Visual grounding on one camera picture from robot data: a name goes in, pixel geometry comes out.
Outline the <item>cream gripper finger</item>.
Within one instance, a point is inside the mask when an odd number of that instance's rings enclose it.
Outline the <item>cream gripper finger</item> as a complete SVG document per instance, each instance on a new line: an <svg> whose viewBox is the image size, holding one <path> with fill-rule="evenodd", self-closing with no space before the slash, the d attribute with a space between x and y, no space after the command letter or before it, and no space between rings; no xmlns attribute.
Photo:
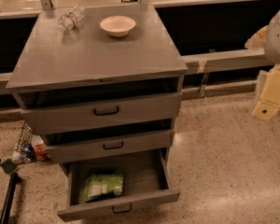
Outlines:
<svg viewBox="0 0 280 224"><path fill-rule="evenodd" d="M261 70L257 82L257 102L252 116L260 120L269 120L280 110L280 63L269 72Z"/></svg>

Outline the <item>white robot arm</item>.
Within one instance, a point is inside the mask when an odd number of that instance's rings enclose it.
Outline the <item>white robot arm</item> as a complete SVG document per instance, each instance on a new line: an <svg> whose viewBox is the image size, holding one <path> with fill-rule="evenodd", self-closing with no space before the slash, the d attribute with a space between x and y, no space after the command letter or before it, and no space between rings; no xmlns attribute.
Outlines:
<svg viewBox="0 0 280 224"><path fill-rule="evenodd" d="M280 10L245 43L247 49L262 49L265 57L274 62L269 72L260 72L260 94L252 116L269 120L280 110Z"/></svg>

